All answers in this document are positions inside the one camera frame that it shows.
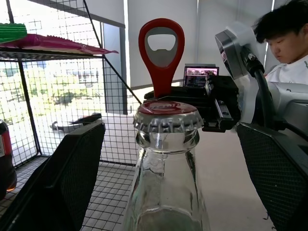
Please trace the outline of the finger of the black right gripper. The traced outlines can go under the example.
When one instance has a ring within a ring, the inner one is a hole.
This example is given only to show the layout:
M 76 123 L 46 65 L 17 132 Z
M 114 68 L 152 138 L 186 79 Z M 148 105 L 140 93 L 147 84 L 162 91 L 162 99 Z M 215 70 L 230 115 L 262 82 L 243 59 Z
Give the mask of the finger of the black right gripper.
M 180 96 L 167 96 L 166 100 L 186 103 L 196 107 L 203 120 L 210 120 L 213 118 L 213 109 L 211 103 L 205 98 L 198 97 L 180 97 Z
M 175 97 L 204 97 L 206 95 L 205 88 L 197 87 L 181 87 L 181 86 L 172 86 L 170 93 L 164 93 L 160 96 L 175 96 Z

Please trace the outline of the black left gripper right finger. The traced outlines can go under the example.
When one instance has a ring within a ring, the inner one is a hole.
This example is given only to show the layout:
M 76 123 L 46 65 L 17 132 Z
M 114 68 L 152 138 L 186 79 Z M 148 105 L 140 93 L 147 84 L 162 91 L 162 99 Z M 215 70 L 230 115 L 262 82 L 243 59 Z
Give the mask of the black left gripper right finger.
M 238 123 L 250 179 L 276 231 L 308 231 L 308 154 L 285 134 Z

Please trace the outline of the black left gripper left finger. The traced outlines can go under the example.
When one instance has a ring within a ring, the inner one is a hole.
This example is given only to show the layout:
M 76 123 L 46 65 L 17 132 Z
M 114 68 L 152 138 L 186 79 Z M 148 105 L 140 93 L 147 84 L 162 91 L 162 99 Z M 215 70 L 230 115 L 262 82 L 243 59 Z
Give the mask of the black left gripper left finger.
M 104 123 L 67 134 L 0 218 L 0 231 L 80 231 L 95 186 Z

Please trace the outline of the red bottle opener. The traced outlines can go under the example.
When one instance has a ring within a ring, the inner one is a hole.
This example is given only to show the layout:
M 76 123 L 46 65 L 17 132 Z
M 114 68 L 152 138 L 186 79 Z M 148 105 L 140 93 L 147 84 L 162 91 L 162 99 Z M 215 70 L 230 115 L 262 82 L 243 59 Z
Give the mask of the red bottle opener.
M 152 50 L 148 38 L 153 35 L 174 36 L 175 43 L 172 49 Z M 169 95 L 173 76 L 181 61 L 185 47 L 185 35 L 182 27 L 170 19 L 153 19 L 140 29 L 138 43 L 141 58 L 152 80 L 154 97 Z

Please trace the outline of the clear glass bottle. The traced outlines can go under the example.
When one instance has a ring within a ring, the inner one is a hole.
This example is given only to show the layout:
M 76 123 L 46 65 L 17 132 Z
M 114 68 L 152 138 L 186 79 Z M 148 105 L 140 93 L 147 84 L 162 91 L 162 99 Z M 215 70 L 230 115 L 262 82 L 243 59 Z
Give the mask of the clear glass bottle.
M 139 157 L 121 231 L 211 231 L 195 161 L 197 130 L 138 131 Z

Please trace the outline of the open laptop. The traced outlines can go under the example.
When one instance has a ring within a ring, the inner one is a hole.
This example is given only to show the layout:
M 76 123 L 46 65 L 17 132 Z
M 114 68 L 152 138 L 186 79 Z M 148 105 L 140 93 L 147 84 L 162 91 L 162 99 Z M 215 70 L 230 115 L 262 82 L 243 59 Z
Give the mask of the open laptop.
M 183 86 L 203 88 L 208 76 L 217 76 L 219 67 L 215 64 L 185 64 Z

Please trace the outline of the red and silver bottle cap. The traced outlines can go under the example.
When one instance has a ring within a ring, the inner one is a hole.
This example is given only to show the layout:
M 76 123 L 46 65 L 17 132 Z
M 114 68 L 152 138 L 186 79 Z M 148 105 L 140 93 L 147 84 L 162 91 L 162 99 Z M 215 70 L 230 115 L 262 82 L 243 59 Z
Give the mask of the red and silver bottle cap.
M 138 108 L 133 125 L 145 133 L 184 133 L 201 128 L 204 121 L 190 104 L 152 100 Z

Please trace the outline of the dark cola bottle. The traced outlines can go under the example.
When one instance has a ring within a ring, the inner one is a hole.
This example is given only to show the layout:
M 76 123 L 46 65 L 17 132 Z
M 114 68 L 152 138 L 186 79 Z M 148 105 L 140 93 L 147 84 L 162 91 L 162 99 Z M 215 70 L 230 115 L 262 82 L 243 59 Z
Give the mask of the dark cola bottle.
M 17 174 L 13 166 L 13 150 L 8 125 L 0 119 L 0 201 L 15 189 Z

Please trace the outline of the dark flat object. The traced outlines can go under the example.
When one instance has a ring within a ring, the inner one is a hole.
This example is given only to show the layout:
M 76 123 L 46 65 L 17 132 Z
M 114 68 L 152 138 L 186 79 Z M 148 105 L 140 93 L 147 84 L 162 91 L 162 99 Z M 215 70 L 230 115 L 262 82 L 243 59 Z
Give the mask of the dark flat object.
M 50 125 L 50 128 L 54 131 L 70 133 L 78 128 L 84 127 L 92 123 L 100 122 L 101 120 L 102 120 L 101 113 L 92 113 L 91 115 L 83 116 L 83 117 L 78 118 L 75 121 L 68 121 L 68 122 L 65 122 L 64 124 L 54 121 Z

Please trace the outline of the person in white shirt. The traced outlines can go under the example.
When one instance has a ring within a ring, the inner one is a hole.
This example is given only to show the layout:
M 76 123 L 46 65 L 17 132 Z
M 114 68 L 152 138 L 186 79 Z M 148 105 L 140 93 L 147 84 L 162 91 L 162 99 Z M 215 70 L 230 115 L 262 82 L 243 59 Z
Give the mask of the person in white shirt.
M 266 74 L 267 82 L 308 85 L 308 0 L 290 0 L 263 15 L 254 34 L 280 63 Z

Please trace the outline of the pink snack packet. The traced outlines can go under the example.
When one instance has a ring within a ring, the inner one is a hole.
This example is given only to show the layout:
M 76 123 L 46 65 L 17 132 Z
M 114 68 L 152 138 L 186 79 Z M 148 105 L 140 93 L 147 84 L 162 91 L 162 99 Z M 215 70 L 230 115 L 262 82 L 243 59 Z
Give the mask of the pink snack packet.
M 66 53 L 104 55 L 109 53 L 118 53 L 103 48 L 94 47 L 78 42 L 71 41 L 56 36 L 42 36 L 38 34 L 27 34 L 26 37 L 0 44 L 0 48 L 17 48 L 38 51 L 58 51 Z

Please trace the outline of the green snack packet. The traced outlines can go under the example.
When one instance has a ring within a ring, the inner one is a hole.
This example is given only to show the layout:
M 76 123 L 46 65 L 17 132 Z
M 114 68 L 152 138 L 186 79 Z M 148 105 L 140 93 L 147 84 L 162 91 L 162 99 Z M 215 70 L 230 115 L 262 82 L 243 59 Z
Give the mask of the green snack packet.
M 0 23 L 0 44 L 22 39 L 27 35 L 24 24 Z

